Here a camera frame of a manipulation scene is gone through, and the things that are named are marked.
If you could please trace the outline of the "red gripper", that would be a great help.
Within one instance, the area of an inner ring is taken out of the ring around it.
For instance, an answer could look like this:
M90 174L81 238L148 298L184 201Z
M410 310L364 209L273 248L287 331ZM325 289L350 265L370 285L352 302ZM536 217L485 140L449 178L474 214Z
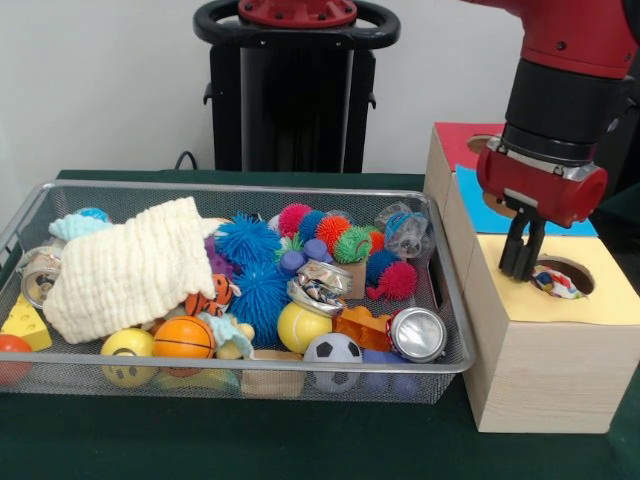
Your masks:
M482 189L512 204L513 210L529 208L541 218L529 222L529 235L522 235L527 217L518 212L511 221L499 268L512 279L529 281L545 237L546 221L564 228L582 222L598 206L608 180L607 172L594 163L569 167L517 153L500 140L482 148L476 166Z

